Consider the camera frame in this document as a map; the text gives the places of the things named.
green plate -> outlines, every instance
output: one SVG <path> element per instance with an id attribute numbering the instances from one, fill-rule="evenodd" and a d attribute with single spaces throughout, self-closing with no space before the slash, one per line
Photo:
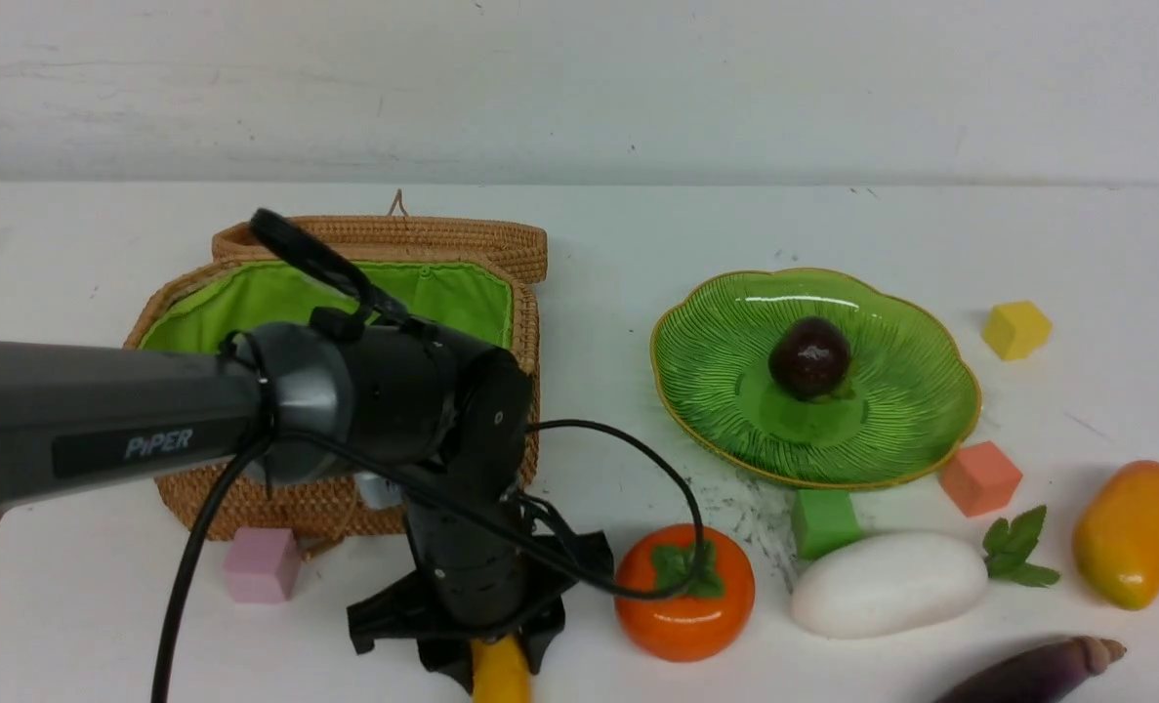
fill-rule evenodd
<path id="1" fill-rule="evenodd" d="M 852 347 L 851 400 L 795 401 L 766 359 L 819 315 Z M 661 316 L 654 374 L 669 413 L 731 463 L 811 489 L 882 489 L 925 476 L 974 432 L 983 395 L 931 313 L 823 269 L 736 271 Z"/>

dark red fruit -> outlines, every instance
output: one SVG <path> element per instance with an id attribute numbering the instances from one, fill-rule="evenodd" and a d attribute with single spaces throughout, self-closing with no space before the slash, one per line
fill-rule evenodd
<path id="1" fill-rule="evenodd" d="M 844 382 L 852 349 L 823 317 L 803 317 L 771 351 L 771 378 L 799 401 L 828 395 Z"/>

yellow mango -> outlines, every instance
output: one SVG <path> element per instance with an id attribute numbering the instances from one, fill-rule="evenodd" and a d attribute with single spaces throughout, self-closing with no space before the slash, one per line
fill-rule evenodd
<path id="1" fill-rule="evenodd" d="M 1159 462 L 1110 477 L 1074 528 L 1074 562 L 1114 606 L 1142 610 L 1159 595 Z"/>

green basket lining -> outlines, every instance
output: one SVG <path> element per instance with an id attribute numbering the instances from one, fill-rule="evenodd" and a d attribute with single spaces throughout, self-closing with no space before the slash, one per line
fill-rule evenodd
<path id="1" fill-rule="evenodd" d="M 509 349 L 511 285 L 475 264 L 357 262 L 370 280 L 401 299 L 411 313 Z M 178 300 L 150 328 L 141 349 L 218 351 L 233 330 L 275 321 L 306 324 L 313 308 L 352 310 L 356 303 L 283 262 L 243 264 Z"/>

eggplant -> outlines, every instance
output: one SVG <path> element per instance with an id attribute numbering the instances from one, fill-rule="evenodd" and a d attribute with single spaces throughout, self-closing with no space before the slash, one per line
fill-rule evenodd
<path id="1" fill-rule="evenodd" d="M 1071 637 L 985 668 L 935 703 L 1057 703 L 1124 654 L 1125 647 L 1113 639 Z"/>

